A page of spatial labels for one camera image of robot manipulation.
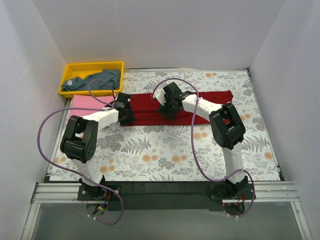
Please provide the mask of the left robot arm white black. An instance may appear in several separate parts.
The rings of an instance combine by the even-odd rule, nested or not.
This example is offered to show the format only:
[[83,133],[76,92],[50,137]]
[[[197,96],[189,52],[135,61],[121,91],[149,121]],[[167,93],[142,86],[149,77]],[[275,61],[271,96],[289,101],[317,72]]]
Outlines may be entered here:
[[131,95],[119,93],[115,99],[114,108],[104,108],[85,116],[70,116],[62,141],[60,151],[71,159],[81,173],[80,181],[88,186],[89,194],[95,200],[106,196],[106,187],[101,184],[103,174],[95,160],[98,132],[115,123],[131,124],[135,121],[131,106]]

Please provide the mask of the red t shirt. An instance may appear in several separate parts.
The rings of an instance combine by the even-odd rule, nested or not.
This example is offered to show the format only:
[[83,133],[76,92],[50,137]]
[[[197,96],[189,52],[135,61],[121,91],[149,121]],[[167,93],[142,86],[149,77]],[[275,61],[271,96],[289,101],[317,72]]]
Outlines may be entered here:
[[[231,91],[200,92],[199,96],[215,104],[227,104],[233,100]],[[151,94],[141,93],[131,95],[131,108],[135,121],[130,126],[189,126],[192,122],[192,113],[181,111],[173,120],[158,112],[160,103],[152,100]]]

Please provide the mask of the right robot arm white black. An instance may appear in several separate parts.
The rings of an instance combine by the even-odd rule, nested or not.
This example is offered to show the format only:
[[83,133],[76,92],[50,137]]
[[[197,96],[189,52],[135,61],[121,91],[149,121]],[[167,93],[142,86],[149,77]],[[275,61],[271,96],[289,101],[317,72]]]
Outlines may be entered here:
[[[195,92],[183,92],[175,82],[161,89],[158,89],[160,85],[157,84],[152,92],[152,99],[160,103],[158,111],[171,120],[181,111],[192,113],[191,148],[198,170],[210,182],[224,182],[227,195],[237,199],[243,195],[248,185],[248,176],[242,160],[242,141],[246,128],[232,103],[218,104],[205,100],[194,85],[186,80],[183,82],[189,84]],[[208,177],[199,164],[194,143],[196,116],[210,123],[213,138],[222,149],[225,162],[225,177],[222,179]]]

